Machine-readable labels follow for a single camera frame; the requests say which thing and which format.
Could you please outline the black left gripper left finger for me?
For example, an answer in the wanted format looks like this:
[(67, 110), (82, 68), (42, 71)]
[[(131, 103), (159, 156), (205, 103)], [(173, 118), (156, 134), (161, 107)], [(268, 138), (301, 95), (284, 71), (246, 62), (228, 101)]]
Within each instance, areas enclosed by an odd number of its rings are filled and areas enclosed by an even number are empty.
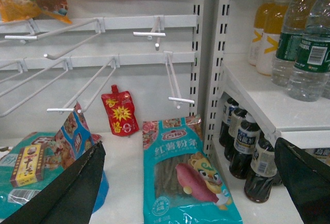
[(102, 180), (105, 155), (101, 142), (93, 145), (2, 223), (89, 223)]

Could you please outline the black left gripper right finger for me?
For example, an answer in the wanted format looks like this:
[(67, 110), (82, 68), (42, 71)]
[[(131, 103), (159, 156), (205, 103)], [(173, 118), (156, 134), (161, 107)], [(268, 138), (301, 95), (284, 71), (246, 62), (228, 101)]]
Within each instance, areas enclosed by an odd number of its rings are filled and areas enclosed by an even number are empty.
[(303, 223), (329, 223), (329, 166), (284, 138), (275, 164)]

